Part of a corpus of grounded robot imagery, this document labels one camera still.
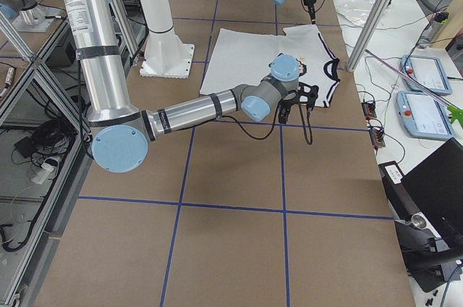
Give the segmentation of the grey cartoon print t-shirt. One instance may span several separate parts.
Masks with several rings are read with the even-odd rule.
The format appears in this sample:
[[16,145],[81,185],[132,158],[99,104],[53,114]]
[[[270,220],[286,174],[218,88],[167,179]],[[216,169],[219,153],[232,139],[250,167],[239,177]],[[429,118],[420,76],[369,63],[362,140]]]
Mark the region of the grey cartoon print t-shirt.
[[264,76],[281,80],[299,75],[305,90],[318,87],[315,105],[328,108],[336,87],[339,58],[314,25],[284,28],[283,35],[243,33],[222,28],[209,61],[200,94],[237,85],[258,85]]

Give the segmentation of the far blue teach pendant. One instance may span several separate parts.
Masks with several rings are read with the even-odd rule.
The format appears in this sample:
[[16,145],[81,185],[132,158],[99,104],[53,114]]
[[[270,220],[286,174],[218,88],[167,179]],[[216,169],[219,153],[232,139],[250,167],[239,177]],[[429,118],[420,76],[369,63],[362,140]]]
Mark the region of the far blue teach pendant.
[[450,95],[452,89],[441,60],[431,56],[404,55],[401,68],[410,78],[439,95]]

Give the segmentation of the blue teach pendant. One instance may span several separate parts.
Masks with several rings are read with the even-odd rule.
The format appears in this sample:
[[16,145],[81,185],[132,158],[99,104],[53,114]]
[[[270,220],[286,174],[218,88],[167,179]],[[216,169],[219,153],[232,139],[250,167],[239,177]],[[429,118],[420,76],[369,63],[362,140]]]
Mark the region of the blue teach pendant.
[[402,124],[413,138],[448,140],[454,137],[455,132],[445,107],[429,95],[399,91],[396,104]]
[[431,56],[404,55],[401,68],[410,78],[439,95],[450,95],[452,89],[441,60]]

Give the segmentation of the near blue teach pendant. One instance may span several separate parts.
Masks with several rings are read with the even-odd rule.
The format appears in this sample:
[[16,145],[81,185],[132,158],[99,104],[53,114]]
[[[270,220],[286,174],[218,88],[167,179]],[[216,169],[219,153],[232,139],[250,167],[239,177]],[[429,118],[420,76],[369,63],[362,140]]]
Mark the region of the near blue teach pendant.
[[413,138],[448,140],[454,137],[455,132],[445,107],[429,95],[399,91],[396,104],[402,124]]

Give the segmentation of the black laptop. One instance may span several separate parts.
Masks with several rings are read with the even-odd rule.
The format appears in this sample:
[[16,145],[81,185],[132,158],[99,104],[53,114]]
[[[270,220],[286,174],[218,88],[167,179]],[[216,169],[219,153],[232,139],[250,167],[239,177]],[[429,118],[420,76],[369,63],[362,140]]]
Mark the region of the black laptop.
[[407,174],[395,161],[380,164],[379,170],[401,220],[421,212],[448,246],[462,244],[462,144],[448,139]]

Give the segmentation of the reacher grabber stick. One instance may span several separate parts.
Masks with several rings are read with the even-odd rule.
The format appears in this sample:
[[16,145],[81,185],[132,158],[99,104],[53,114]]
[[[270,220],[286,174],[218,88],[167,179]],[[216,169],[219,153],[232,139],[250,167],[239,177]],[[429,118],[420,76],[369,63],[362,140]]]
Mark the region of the reacher grabber stick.
[[459,107],[453,105],[450,101],[446,100],[444,97],[442,97],[442,96],[438,95],[437,93],[433,92],[429,88],[426,88],[424,85],[420,84],[415,79],[410,77],[407,73],[402,72],[401,70],[399,70],[399,69],[397,69],[395,67],[392,67],[384,59],[382,59],[379,56],[375,55],[370,50],[365,49],[365,52],[367,54],[369,54],[370,56],[372,56],[377,61],[379,61],[382,65],[386,66],[388,69],[390,69],[391,71],[398,74],[406,82],[414,84],[423,93],[426,93],[427,95],[429,95],[433,100],[437,101],[440,104],[443,104],[446,107],[446,109],[451,113],[451,123],[454,123],[455,121],[457,121],[460,124],[460,126],[463,125],[462,109],[460,109]]

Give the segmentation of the aluminium frame post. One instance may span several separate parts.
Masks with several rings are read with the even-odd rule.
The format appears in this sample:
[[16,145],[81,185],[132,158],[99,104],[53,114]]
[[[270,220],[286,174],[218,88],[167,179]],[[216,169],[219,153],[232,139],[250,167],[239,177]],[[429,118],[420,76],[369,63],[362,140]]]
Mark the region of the aluminium frame post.
[[379,23],[381,15],[383,14],[385,8],[388,6],[389,0],[375,0],[373,8],[370,11],[370,14],[366,20],[366,23],[362,29],[362,32],[357,39],[354,49],[350,55],[349,61],[347,63],[347,71],[354,72],[356,69],[360,58],[362,57],[364,51],[366,50],[370,39],[372,38],[375,29]]

